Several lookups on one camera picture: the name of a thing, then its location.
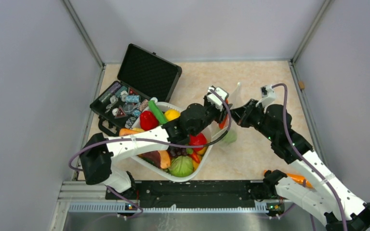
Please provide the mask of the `orange toy carrot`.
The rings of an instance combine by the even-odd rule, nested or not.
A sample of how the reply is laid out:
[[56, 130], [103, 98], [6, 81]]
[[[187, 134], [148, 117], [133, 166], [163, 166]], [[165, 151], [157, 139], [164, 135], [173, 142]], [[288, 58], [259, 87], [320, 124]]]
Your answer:
[[228, 124], [228, 113], [227, 113], [226, 109], [224, 109], [224, 113], [225, 113], [225, 116], [224, 116], [222, 122], [218, 123], [219, 130], [224, 129], [225, 126]]

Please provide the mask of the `green toy cucumber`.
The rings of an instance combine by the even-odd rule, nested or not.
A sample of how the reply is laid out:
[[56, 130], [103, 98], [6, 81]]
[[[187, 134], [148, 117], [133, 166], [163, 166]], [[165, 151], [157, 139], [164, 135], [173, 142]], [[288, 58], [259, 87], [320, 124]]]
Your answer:
[[149, 110], [152, 112], [152, 114], [155, 116], [155, 118], [161, 125], [168, 122], [164, 113], [158, 108], [158, 106], [156, 105], [154, 101], [150, 100], [148, 102], [148, 107], [149, 107]]

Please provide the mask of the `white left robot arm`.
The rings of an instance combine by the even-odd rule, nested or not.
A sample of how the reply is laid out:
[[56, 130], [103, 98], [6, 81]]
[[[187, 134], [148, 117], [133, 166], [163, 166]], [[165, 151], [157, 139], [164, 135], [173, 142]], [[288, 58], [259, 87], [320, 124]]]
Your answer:
[[226, 99], [229, 93], [211, 86], [204, 96], [204, 104], [194, 103], [181, 112], [179, 118], [138, 134], [105, 137], [97, 133], [76, 153], [81, 162], [87, 185], [109, 186], [124, 199], [135, 193], [132, 176], [114, 166], [118, 161], [139, 154], [167, 150], [168, 147], [191, 147], [191, 136], [197, 136], [213, 121], [218, 123], [230, 115]]

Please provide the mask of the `small green toy cabbage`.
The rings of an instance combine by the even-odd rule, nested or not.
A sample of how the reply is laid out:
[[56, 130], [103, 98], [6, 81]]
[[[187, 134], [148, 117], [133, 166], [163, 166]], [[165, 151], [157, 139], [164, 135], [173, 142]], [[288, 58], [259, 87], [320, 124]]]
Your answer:
[[231, 144], [234, 143], [238, 139], [238, 134], [235, 130], [229, 130], [226, 135], [221, 139], [222, 143]]

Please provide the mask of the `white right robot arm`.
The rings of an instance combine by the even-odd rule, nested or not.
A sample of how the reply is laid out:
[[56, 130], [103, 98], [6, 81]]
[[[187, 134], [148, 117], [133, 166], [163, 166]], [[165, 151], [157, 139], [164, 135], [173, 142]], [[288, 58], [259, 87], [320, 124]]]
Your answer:
[[234, 122], [254, 128], [270, 141], [273, 152], [312, 185], [305, 188], [274, 170], [264, 178], [269, 198], [281, 196], [316, 218], [328, 231], [365, 231], [370, 227], [370, 202], [352, 193], [319, 158], [312, 145], [291, 127], [286, 103], [275, 104], [274, 86], [262, 87], [262, 98], [231, 109]]

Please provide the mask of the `yellow toy lemon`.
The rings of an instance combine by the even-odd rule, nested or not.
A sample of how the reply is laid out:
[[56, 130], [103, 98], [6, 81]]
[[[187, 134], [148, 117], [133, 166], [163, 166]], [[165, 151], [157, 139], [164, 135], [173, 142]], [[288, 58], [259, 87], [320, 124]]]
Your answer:
[[164, 113], [164, 116], [165, 118], [168, 120], [168, 121], [172, 121], [172, 120], [175, 120], [177, 118], [179, 118], [181, 115], [181, 113], [177, 110], [174, 110], [174, 109], [169, 109], [167, 110], [165, 113]]

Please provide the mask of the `clear zip top bag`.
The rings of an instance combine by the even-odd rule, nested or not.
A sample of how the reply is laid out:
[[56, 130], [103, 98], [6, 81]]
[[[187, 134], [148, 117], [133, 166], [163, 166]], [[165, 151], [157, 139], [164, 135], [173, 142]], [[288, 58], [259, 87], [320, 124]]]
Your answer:
[[[238, 108], [238, 107], [242, 106], [241, 88], [242, 88], [242, 84], [241, 84], [241, 82], [238, 82], [235, 90], [232, 93], [229, 94], [229, 97], [227, 98], [227, 100], [228, 100], [229, 104], [232, 104], [230, 109], [234, 109], [234, 108]], [[225, 126], [224, 129], [219, 130], [218, 123], [213, 122], [212, 127], [211, 127], [212, 128], [212, 139], [215, 140], [215, 139], [219, 138], [226, 131], [227, 127], [228, 127], [228, 124]], [[235, 130], [236, 132], [238, 132], [238, 130], [239, 130], [239, 126], [236, 124], [236, 122], [233, 119], [232, 119], [232, 124], [231, 124], [230, 130], [231, 129]], [[233, 148], [236, 148], [237, 145], [236, 145], [236, 141], [234, 143], [231, 143], [231, 144], [225, 144], [225, 143], [222, 143], [221, 140], [220, 140], [219, 142], [217, 142], [215, 144], [215, 146], [217, 146], [220, 150], [222, 150], [224, 152], [225, 151], [229, 152]]]

